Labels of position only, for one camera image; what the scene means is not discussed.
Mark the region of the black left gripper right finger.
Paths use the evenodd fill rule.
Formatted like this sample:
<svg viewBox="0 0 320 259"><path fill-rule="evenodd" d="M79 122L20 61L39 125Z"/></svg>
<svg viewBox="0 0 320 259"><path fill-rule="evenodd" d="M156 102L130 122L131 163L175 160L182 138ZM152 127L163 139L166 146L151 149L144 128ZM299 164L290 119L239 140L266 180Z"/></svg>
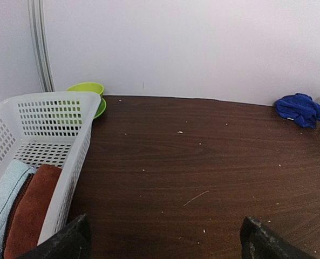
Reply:
<svg viewBox="0 0 320 259"><path fill-rule="evenodd" d="M313 258L291 245L255 217L245 217L240 229L242 258Z"/></svg>

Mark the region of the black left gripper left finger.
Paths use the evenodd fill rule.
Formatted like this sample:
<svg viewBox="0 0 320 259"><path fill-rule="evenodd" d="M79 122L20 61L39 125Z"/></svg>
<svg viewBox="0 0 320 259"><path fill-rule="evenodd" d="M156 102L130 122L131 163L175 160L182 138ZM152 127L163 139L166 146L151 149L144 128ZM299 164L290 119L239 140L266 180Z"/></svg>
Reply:
<svg viewBox="0 0 320 259"><path fill-rule="evenodd" d="M87 215L76 217L62 230L18 258L86 259L92 254L92 234Z"/></svg>

